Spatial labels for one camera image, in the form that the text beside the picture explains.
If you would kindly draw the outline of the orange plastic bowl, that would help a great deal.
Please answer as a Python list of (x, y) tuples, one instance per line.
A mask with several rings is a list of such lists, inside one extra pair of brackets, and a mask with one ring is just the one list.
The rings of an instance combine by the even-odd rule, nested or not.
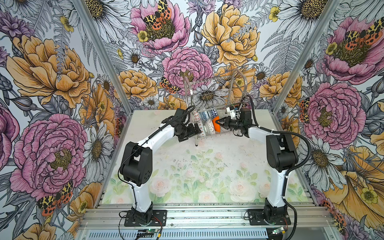
[(216, 123), (216, 121), (218, 121), (220, 119), (219, 116), (216, 116), (214, 119), (213, 119), (213, 125), (214, 125), (214, 129), (215, 129), (215, 132), (216, 133), (220, 133), (221, 132), (221, 127), (218, 123)]

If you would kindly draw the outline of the green patterned bowl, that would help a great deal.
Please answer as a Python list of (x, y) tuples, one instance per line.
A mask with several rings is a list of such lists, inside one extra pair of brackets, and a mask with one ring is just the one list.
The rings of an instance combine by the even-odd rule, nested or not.
[(206, 135), (205, 127), (202, 121), (198, 121), (198, 127), (201, 131), (201, 133), (198, 134), (198, 138), (205, 138), (207, 135)]

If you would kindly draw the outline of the silver wire dish rack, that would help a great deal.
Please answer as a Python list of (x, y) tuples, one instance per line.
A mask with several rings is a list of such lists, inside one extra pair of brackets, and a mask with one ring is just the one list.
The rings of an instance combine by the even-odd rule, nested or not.
[(183, 81), (187, 106), (194, 106), (199, 114), (240, 106), (248, 93), (247, 77), (239, 69), (203, 80), (183, 77)]

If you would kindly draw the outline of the dark blue patterned bowl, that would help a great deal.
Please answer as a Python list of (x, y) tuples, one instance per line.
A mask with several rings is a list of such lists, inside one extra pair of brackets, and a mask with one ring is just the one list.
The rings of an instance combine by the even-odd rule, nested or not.
[(197, 111), (193, 111), (194, 122), (201, 121), (200, 114)]

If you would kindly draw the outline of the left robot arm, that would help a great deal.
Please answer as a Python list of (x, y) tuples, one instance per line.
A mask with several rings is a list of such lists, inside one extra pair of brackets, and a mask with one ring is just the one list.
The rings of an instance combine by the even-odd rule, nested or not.
[(143, 140), (126, 144), (118, 170), (119, 179), (129, 184), (134, 194), (134, 204), (128, 211), (125, 226), (148, 226), (153, 220), (163, 223), (153, 213), (153, 202), (149, 196), (149, 185), (153, 173), (153, 153), (168, 140), (177, 137), (181, 143), (202, 133), (198, 124), (190, 123), (195, 106), (177, 109), (173, 116), (164, 119), (160, 126)]

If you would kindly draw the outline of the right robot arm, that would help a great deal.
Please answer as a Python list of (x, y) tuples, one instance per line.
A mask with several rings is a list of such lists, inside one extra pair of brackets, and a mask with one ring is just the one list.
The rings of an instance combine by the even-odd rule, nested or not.
[(251, 225), (275, 225), (291, 223), (288, 215), (288, 204), (285, 202), (289, 170), (295, 167), (299, 158), (291, 134), (276, 132), (258, 125), (253, 117), (254, 111), (228, 108), (227, 117), (214, 120), (221, 128), (239, 131), (241, 136), (266, 144), (267, 163), (272, 168), (270, 191), (261, 210), (248, 210)]

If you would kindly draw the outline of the white black lattice bowl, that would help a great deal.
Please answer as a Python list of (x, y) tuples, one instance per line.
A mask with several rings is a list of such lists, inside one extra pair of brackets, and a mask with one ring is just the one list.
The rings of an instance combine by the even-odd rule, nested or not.
[(207, 128), (207, 132), (208, 132), (208, 134), (210, 136), (216, 134), (216, 130), (215, 130), (214, 124), (213, 124), (213, 122), (211, 120), (207, 120), (206, 121), (205, 127)]

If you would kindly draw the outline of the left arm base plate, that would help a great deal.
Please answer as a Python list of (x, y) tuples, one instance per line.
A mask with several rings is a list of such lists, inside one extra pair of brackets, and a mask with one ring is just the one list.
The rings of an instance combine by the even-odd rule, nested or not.
[(141, 213), (137, 210), (128, 212), (125, 227), (164, 227), (167, 221), (167, 210), (149, 210)]

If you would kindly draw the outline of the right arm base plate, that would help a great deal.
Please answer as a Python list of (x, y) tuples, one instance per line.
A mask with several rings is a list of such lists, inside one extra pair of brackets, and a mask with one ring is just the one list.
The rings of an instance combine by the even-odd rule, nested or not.
[(251, 226), (289, 226), (292, 223), (287, 211), (283, 214), (276, 214), (265, 212), (262, 209), (250, 209), (247, 214)]

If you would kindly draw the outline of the blue floral bowl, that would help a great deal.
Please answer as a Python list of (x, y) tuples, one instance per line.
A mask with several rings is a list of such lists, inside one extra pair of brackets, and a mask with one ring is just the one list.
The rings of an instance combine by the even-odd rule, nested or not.
[(207, 111), (200, 112), (200, 115), (201, 115), (201, 120), (203, 122), (206, 122), (207, 120), (210, 119), (209, 113)]

